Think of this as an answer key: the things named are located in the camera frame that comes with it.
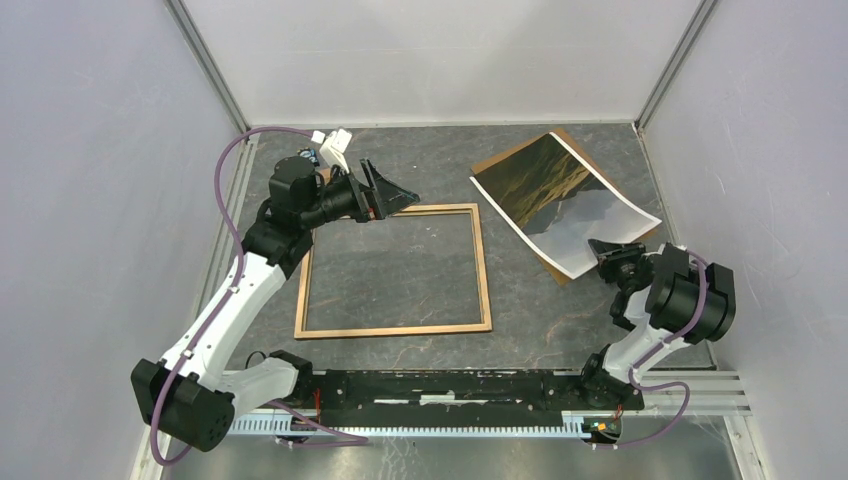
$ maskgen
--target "purple cable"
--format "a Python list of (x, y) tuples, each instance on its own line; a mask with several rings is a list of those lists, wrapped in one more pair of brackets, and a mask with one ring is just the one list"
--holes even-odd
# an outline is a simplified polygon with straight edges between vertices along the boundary
[(692, 314), (692, 319), (689, 320), (689, 323), (687, 323), (677, 333), (674, 333), (674, 334), (669, 335), (668, 337), (664, 338), (661, 343), (657, 344), (656, 346), (654, 346), (654, 348), (649, 350), (648, 353), (643, 355), (642, 358), (640, 358), (636, 363), (633, 364), (632, 367), (630, 367), (630, 371), (627, 373), (627, 377), (630, 379), (630, 384), (633, 385), (635, 388), (638, 388), (640, 391), (643, 391), (643, 392), (655, 392), (657, 390), (665, 390), (666, 388), (671, 388), (671, 387), (682, 387), (684, 393), (683, 393), (683, 403), (680, 405), (680, 410), (678, 410), (677, 413), (674, 415), (674, 418), (672, 418), (671, 421), (668, 422), (668, 425), (666, 425), (660, 431), (658, 431), (658, 432), (656, 432), (652, 435), (648, 435), (645, 438), (640, 438), (639, 440), (624, 442), (624, 443), (620, 443), (620, 444), (617, 444), (617, 445), (605, 445), (605, 444), (593, 443), (592, 444), (593, 448), (600, 448), (602, 450), (618, 450), (620, 448), (638, 447), (639, 445), (643, 445), (645, 443), (656, 440), (657, 438), (668, 433), (669, 430), (672, 429), (672, 427), (677, 425), (677, 422), (679, 422), (680, 419), (683, 418), (683, 412), (686, 411), (686, 407), (689, 406), (689, 398), (690, 398), (692, 392), (689, 389), (689, 385), (686, 382), (674, 381), (674, 382), (663, 383), (661, 385), (653, 385), (653, 386), (650, 386), (650, 387), (646, 387), (646, 386), (640, 385), (639, 382), (636, 381), (636, 378), (634, 376), (635, 370), (638, 369), (639, 367), (641, 367), (642, 365), (644, 365), (645, 362), (650, 360), (651, 357), (656, 355), (657, 352), (662, 350), (663, 345), (670, 344), (671, 342), (673, 342), (673, 341), (677, 340), (678, 338), (686, 335), (693, 328), (695, 328), (695, 325), (698, 324), (698, 321), (701, 320), (701, 315), (704, 313), (704, 306), (707, 303), (707, 261), (704, 260), (704, 257), (698, 255), (697, 253), (695, 253), (691, 250), (687, 249), (686, 253), (688, 253), (689, 255), (692, 256), (692, 258), (695, 259), (695, 265), (698, 266), (698, 303), (695, 305), (695, 312)]
[(289, 443), (289, 445), (292, 448), (354, 447), (354, 446), (357, 446), (357, 445), (365, 445), (365, 444), (368, 443), (367, 437), (360, 437), (359, 435), (344, 433), (344, 432), (340, 432), (338, 430), (333, 430), (330, 427), (325, 427), (324, 425), (321, 425), (320, 423), (315, 422), (315, 421), (301, 415), (295, 409), (291, 408), (290, 406), (286, 405), (283, 402), (278, 402), (276, 400), (272, 400), (272, 401), (268, 402), (268, 405), (270, 405), (274, 408), (279, 408), (280, 410), (284, 410), (284, 411), (288, 412), (294, 418), (296, 418), (296, 419), (300, 420), (301, 422), (309, 425), (310, 427), (317, 428), (318, 430), (321, 430), (322, 432), (327, 432), (327, 433), (335, 435), (337, 437), (350, 439), (349, 442), (332, 442), (332, 443), (294, 443), (294, 442), (291, 442), (291, 443)]
[[(221, 212), (221, 216), (224, 217), (224, 223), (227, 225), (227, 230), (230, 232), (230, 236), (233, 237), (233, 246), (236, 249), (236, 274), (233, 277), (233, 281), (230, 284), (230, 287), (237, 287), (239, 281), (241, 280), (241, 276), (244, 273), (244, 249), (241, 246), (241, 237), (239, 236), (238, 230), (236, 226), (233, 224), (233, 219), (230, 217), (230, 214), (227, 213), (227, 206), (224, 205), (224, 196), (221, 193), (221, 169), (224, 166), (224, 161), (227, 159), (227, 155), (230, 154), (232, 149), (238, 145), (241, 141), (247, 139), (251, 135), (255, 135), (257, 133), (262, 132), (286, 132), (286, 133), (296, 133), (298, 135), (304, 135), (306, 137), (311, 137), (312, 132), (307, 130), (298, 130), (296, 128), (291, 127), (259, 127), (254, 128), (252, 130), (248, 130), (247, 132), (242, 133), (233, 139), (225, 148), (224, 151), (221, 152), (221, 156), (218, 158), (218, 163), (215, 165), (215, 202), (218, 204), (218, 210)], [(227, 304), (227, 301), (233, 295), (231, 290), (227, 290), (224, 292), (224, 296), (221, 297), (221, 300), (218, 301), (218, 304), (215, 305), (215, 308), (212, 309), (212, 312), (206, 318), (206, 320), (200, 324), (200, 327), (197, 329), (197, 332), (194, 336), (189, 340), (188, 345), (186, 346), (186, 350), (193, 351), (194, 347), (200, 342), (200, 338), (203, 337), (203, 334), (206, 333), (206, 330), (209, 329), (209, 325), (212, 325), (212, 322), (221, 313), (221, 310), (224, 309), (224, 306)], [(180, 358), (177, 360), (177, 363), (171, 369), (171, 373), (168, 374), (168, 377), (165, 378), (165, 383), (162, 385), (162, 390), (159, 391), (159, 395), (156, 397), (156, 405), (153, 407), (153, 418), (150, 420), (150, 450), (153, 454), (153, 459), (156, 460), (156, 463), (159, 465), (168, 467), (174, 465), (179, 462), (186, 456), (186, 454), (191, 450), (191, 446), (186, 446), (183, 451), (177, 454), (174, 458), (165, 458), (162, 455), (162, 452), (159, 450), (159, 439), (157, 437), (157, 433), (159, 432), (159, 421), (162, 416), (162, 407), (165, 405), (165, 397), (167, 397), (168, 392), (171, 390), (171, 386), (174, 384), (174, 379), (177, 378), (178, 372), (185, 365), (186, 357), (180, 355)]]

